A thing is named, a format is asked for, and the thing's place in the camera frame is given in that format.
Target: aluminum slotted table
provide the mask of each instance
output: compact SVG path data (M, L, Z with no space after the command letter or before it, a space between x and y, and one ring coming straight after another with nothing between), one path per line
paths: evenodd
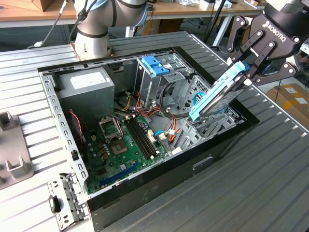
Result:
M186 32L112 40L117 55L181 46L213 77L226 64ZM76 61L69 45L0 53L0 112L17 114L35 175L0 191L1 231L57 231L46 182L70 170L36 69ZM239 96L261 123L221 161L107 232L301 231L309 226L309 137L256 88ZM89 221L69 231L93 231Z

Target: ram slot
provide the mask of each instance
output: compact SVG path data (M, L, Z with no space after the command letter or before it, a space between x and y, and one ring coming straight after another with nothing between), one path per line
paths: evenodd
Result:
M146 135L143 133L136 120L128 120L125 122L125 124L137 146L142 151L144 157L148 160L151 156L155 156L156 152L154 147L152 146Z

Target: open computer chassis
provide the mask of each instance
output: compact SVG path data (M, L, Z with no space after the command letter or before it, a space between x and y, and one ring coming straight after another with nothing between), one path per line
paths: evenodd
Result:
M137 173L130 174L121 181L95 193L88 194L86 187L88 172L74 141L72 128L68 124L68 118L65 117L64 113L70 107L64 110L60 104L58 91L61 86L53 81L53 77L59 75L72 76L74 73L115 63L123 64L124 70L127 71L124 65L126 62L135 62L144 56L162 57L168 54L174 54L175 57L178 57L177 60L183 65L183 68L190 71L189 77L199 76L204 83L207 83L208 88L215 82L214 78L180 47L144 51L126 56L100 58L38 69L59 137L63 142L63 148L68 151L67 160L72 167L72 173L59 174L59 176L48 182L51 195L49 201L52 212L56 214L59 230L63 231L86 218L91 218L96 232L108 227L115 221L209 167L216 160L222 159L239 138L259 122L239 101L234 100L231 102L229 109L241 118L241 123L238 122L227 130L213 134L208 139L204 139L204 141L196 142L182 152L169 152L169 155L158 163ZM118 70L123 71L117 65L114 67L116 67L116 72ZM177 71L177 65L168 64L167 67ZM137 72L138 74L138 65L135 70L129 69L128 72ZM112 79L112 81L115 83L115 90L113 91L124 92L126 90L125 85L127 83L125 79L123 79L124 84L122 85L124 86L122 87L120 86L121 81L115 79Z

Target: yellow wire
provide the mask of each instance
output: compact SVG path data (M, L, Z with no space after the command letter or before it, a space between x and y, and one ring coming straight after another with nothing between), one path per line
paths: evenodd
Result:
M123 109L121 110L122 112L124 112L124 111L126 111L126 110L128 110L128 109L129 109L131 99L133 99L133 98L130 96L130 97L129 97L129 99L128 99L128 101L127 101L126 107L125 107L125 108L123 108Z

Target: expansion slot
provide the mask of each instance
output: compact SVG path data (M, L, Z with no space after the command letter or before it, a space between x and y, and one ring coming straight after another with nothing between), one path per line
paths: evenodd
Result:
M141 130L138 122L135 119L130 119L125 121L125 125L129 132L131 133L134 141L136 142L137 146L142 151L145 159L150 159L151 156L156 156L155 149L153 145L150 143L147 136Z
M100 180L100 185L103 186L103 185L109 184L112 181L115 181L117 179L122 178L124 175L127 175L127 174L133 172L138 165L139 165L138 163L134 164L132 167L130 167L130 168L128 168L128 169L126 169L126 170L124 170L124 171L122 171L122 172L120 172L116 175L113 175L113 176L106 178L104 180Z

